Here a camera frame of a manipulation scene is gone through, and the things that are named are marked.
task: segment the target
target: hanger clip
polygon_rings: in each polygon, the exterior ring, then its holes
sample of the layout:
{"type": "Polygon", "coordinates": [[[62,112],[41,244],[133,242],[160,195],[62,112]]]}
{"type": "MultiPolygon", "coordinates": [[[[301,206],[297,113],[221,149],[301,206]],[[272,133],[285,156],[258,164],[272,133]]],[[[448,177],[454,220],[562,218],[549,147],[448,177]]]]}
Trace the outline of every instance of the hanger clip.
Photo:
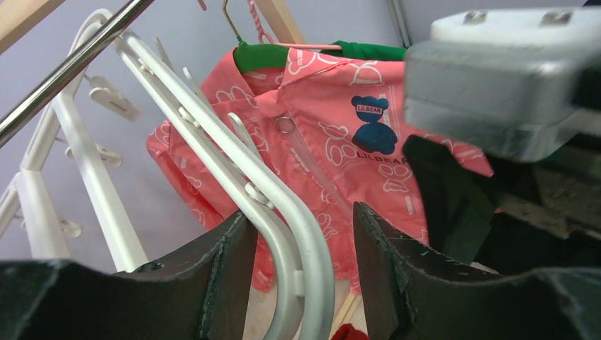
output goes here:
{"type": "MultiPolygon", "coordinates": [[[[99,145],[99,144],[96,144],[96,149],[98,150],[98,153],[100,154],[100,159],[102,159],[102,162],[105,165],[116,168],[123,163],[123,157],[120,154],[113,152],[109,149],[106,149],[105,147],[103,147],[102,145],[99,145]]],[[[64,151],[64,155],[69,157],[70,159],[73,159],[73,151],[71,150],[71,147],[68,147],[64,151]]]]}
{"type": "Polygon", "coordinates": [[[90,91],[90,98],[105,108],[117,113],[130,122],[136,121],[141,116],[138,110],[116,87],[102,76],[87,78],[94,87],[90,91]]]}
{"type": "MultiPolygon", "coordinates": [[[[17,220],[23,219],[22,216],[15,216],[15,218],[17,220]]],[[[81,225],[78,225],[77,223],[66,220],[64,218],[61,218],[59,220],[59,223],[60,223],[60,229],[62,230],[62,233],[66,237],[75,238],[75,237],[78,237],[79,235],[81,235],[82,232],[84,231],[84,228],[81,225]]],[[[25,224],[25,221],[21,222],[21,229],[27,230],[27,225],[25,224]]]]}

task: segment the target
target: white plastic clip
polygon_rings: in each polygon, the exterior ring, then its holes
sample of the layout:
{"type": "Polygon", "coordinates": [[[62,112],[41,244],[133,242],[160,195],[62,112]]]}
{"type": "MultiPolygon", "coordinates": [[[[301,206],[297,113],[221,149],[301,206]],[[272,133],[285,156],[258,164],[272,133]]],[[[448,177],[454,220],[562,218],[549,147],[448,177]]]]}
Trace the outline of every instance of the white plastic clip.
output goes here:
{"type": "MultiPolygon", "coordinates": [[[[15,218],[17,220],[23,219],[22,216],[15,216],[15,218]]],[[[73,221],[69,221],[64,218],[61,218],[59,222],[60,222],[60,229],[62,230],[62,233],[66,237],[75,238],[75,237],[78,237],[79,235],[81,235],[82,232],[84,231],[84,228],[81,225],[78,225],[77,223],[75,223],[73,221]]],[[[21,229],[27,230],[27,225],[25,224],[25,221],[21,222],[21,229]]]]}
{"type": "Polygon", "coordinates": [[[242,140],[246,147],[248,147],[250,151],[257,156],[257,158],[263,160],[259,149],[257,149],[257,146],[252,141],[252,137],[248,133],[248,130],[246,130],[246,127],[240,117],[238,117],[235,113],[230,112],[228,113],[228,118],[230,119],[230,123],[232,123],[234,130],[236,130],[236,135],[238,135],[238,138],[242,140]]]}
{"type": "Polygon", "coordinates": [[[171,60],[169,60],[169,56],[167,56],[167,52],[165,51],[165,48],[163,47],[163,43],[161,42],[161,40],[159,40],[159,37],[155,37],[155,45],[157,46],[157,49],[159,50],[159,55],[161,56],[161,60],[167,65],[168,68],[170,68],[173,71],[173,73],[175,73],[173,64],[171,63],[171,60]]]}
{"type": "MultiPolygon", "coordinates": [[[[104,164],[114,166],[116,168],[120,166],[121,163],[123,163],[123,157],[120,154],[106,149],[105,147],[99,144],[96,144],[96,149],[98,150],[100,158],[102,159],[102,162],[104,162],[104,164]]],[[[73,159],[73,151],[71,150],[71,147],[68,147],[64,151],[64,155],[73,159]]]]}
{"type": "Polygon", "coordinates": [[[93,76],[86,79],[94,87],[90,91],[90,98],[105,108],[117,113],[130,122],[136,121],[142,114],[116,87],[102,76],[93,76]]]}
{"type": "Polygon", "coordinates": [[[198,124],[198,122],[194,119],[194,117],[192,117],[192,115],[183,106],[180,106],[178,111],[184,120],[186,120],[188,123],[191,123],[192,125],[194,125],[195,128],[197,128],[197,129],[200,128],[201,125],[198,124]]]}

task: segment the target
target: wooden beam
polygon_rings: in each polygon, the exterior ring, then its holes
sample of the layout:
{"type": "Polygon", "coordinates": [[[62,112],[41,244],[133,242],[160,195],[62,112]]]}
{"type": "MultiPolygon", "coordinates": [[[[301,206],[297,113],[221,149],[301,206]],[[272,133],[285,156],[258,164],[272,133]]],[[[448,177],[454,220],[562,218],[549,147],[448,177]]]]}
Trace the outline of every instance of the wooden beam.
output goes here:
{"type": "Polygon", "coordinates": [[[0,2],[0,55],[63,2],[64,0],[0,2]]]}
{"type": "Polygon", "coordinates": [[[306,44],[286,0],[254,0],[280,43],[306,44]]]}

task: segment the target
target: red fabric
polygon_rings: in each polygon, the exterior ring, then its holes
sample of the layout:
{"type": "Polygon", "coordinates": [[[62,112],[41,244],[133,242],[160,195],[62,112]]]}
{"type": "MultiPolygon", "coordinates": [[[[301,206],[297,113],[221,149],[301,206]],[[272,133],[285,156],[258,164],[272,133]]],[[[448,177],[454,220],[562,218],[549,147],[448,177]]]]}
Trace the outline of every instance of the red fabric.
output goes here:
{"type": "Polygon", "coordinates": [[[343,324],[334,334],[332,340],[369,340],[369,338],[367,334],[355,329],[353,325],[343,324]]]}

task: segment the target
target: pink shirt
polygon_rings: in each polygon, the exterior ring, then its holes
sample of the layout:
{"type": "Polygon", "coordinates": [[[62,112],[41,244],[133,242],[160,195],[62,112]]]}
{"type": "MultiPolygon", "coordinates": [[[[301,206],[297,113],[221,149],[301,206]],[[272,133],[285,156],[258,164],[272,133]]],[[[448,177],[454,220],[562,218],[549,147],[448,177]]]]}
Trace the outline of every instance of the pink shirt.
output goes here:
{"type": "MultiPolygon", "coordinates": [[[[404,62],[361,61],[291,49],[285,69],[240,74],[232,53],[201,86],[233,130],[236,113],[269,168],[311,209],[332,254],[335,275],[360,293],[352,204],[366,202],[392,225],[427,243],[417,183],[401,154],[411,134],[445,144],[467,169],[490,176],[482,151],[403,122],[404,62]]],[[[150,154],[192,213],[212,229],[237,210],[169,122],[147,141],[150,154]]],[[[253,286],[267,291],[274,263],[260,237],[253,286]]]]}

